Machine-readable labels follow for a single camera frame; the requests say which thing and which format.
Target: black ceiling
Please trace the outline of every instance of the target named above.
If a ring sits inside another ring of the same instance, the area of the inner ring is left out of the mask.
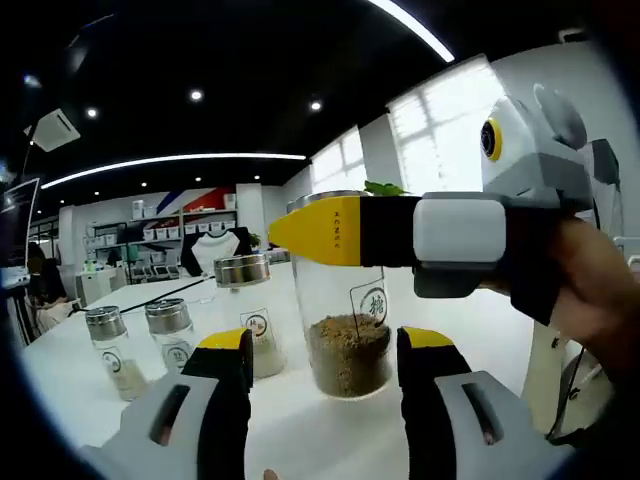
[[[431,29],[456,61],[478,53],[493,60],[554,43],[558,30],[578,24],[575,15],[547,0],[527,10],[526,23],[502,19],[500,2],[396,3]],[[49,153],[31,149],[26,175],[44,181],[171,154],[310,156],[447,67],[416,35],[365,0],[77,0],[22,8],[12,27],[21,32],[20,41],[10,44],[12,77],[3,89],[10,94],[0,125],[2,151],[21,171],[27,150],[21,130],[56,107],[82,135]],[[111,16],[86,26],[105,15]],[[25,87],[24,73],[37,75],[42,88]],[[202,102],[188,100],[192,88],[204,92]],[[316,99],[323,109],[312,113],[309,104]],[[87,107],[99,110],[96,119],[86,117]],[[57,211],[61,198],[81,204],[95,201],[94,191],[101,199],[135,195],[142,181],[150,191],[250,182],[254,175],[281,185],[306,164],[151,164],[52,187],[42,191],[39,204],[45,215]]]

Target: shelf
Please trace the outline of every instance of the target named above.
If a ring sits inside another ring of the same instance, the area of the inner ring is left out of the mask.
[[[235,213],[237,212],[237,210],[209,210],[209,211],[205,211],[205,212],[184,212],[182,215],[184,217],[208,217],[209,215],[218,215],[221,213]],[[125,225],[127,223],[139,223],[139,222],[156,222],[159,220],[172,220],[175,218],[180,218],[180,214],[175,213],[172,215],[158,215],[156,217],[147,217],[147,218],[138,218],[138,219],[131,219],[131,220],[120,220],[117,222],[107,222],[107,223],[98,223],[96,225],[89,225],[89,227],[92,227],[94,229],[96,228],[109,228],[109,227],[116,227],[118,225]]]
[[[144,245],[146,243],[165,243],[165,242],[179,242],[182,240],[182,237],[178,238],[167,238],[165,240],[140,240],[138,242],[129,242],[129,243],[116,243],[114,245],[105,245],[104,247],[87,247],[89,250],[108,250],[109,248],[117,248],[117,247],[125,247],[127,245]]]

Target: person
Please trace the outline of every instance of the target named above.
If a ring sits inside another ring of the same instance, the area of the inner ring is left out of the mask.
[[[63,322],[73,307],[67,298],[55,259],[46,258],[35,242],[29,242],[27,267],[31,275],[27,291],[33,318],[43,334]]]
[[[34,305],[41,308],[51,308],[59,303],[67,302],[67,293],[62,284],[55,259],[46,258],[40,246],[35,242],[29,242],[27,267],[31,274],[29,293],[34,300]]]

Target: computer monitor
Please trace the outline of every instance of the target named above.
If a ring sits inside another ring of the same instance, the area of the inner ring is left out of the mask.
[[[37,178],[29,180],[10,188],[2,195],[0,225],[5,233],[0,239],[0,266],[3,268],[27,267],[29,226],[39,184],[40,180]]]

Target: silver metal lid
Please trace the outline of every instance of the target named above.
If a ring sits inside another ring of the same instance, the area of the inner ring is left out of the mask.
[[[182,298],[165,298],[144,306],[149,331],[154,334],[178,332],[191,325],[187,304]]]
[[[218,287],[246,287],[271,278],[269,260],[264,253],[221,258],[213,262]]]
[[[127,331],[120,309],[113,305],[89,310],[85,314],[85,320],[92,340],[111,340]]]
[[[287,213],[291,213],[295,210],[299,210],[302,207],[306,207],[307,205],[317,201],[322,200],[323,198],[333,198],[333,197],[368,197],[369,193],[361,192],[360,190],[334,190],[332,192],[322,192],[322,193],[312,193],[311,195],[305,195],[304,197],[300,197],[293,202],[289,202],[287,204]]]

